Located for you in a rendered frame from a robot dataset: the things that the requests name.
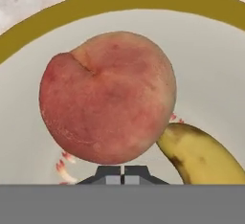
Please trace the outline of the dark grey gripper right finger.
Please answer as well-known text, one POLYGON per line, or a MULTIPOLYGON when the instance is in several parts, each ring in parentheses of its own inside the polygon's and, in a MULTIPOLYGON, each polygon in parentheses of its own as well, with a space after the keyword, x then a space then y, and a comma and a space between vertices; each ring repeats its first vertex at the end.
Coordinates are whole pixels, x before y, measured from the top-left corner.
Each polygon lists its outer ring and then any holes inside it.
POLYGON ((166 185, 167 182, 150 174, 147 166, 125 166, 125 185, 166 185))

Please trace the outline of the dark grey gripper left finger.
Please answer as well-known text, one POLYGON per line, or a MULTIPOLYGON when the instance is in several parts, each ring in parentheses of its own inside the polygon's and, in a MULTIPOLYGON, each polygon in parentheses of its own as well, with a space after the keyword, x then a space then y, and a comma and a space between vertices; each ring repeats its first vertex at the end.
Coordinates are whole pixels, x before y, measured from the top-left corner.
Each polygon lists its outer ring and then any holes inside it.
POLYGON ((99 166, 96 173, 80 182, 79 185, 119 185, 121 168, 115 166, 99 166))

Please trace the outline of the red pink peach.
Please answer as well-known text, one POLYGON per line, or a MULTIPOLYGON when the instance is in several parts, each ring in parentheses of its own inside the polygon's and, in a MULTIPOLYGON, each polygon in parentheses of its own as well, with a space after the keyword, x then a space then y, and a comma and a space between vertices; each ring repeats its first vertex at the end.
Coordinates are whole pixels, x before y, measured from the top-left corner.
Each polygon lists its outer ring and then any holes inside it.
POLYGON ((55 141, 102 165, 147 151, 166 128, 175 102, 167 56, 129 32, 100 34, 54 56, 40 82, 41 116, 55 141))

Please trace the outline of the yellow banana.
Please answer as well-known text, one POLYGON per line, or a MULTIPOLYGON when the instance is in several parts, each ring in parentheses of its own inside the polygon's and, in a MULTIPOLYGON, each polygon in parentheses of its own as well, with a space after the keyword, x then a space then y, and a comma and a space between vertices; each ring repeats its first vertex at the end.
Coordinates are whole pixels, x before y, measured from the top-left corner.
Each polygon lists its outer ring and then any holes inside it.
POLYGON ((229 150, 193 125, 170 123, 157 145, 184 184, 245 185, 245 170, 229 150))

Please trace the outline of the white bowl with olive rim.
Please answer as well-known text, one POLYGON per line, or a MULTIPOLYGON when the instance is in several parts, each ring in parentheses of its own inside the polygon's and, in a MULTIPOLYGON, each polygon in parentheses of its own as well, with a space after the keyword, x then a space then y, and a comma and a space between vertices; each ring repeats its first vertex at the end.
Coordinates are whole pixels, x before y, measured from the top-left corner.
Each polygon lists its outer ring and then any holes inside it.
POLYGON ((177 78, 177 120, 222 143, 245 167, 245 3, 237 0, 66 0, 0 35, 0 185, 58 184, 92 175, 63 156, 38 109, 48 61, 104 32, 157 43, 177 78))

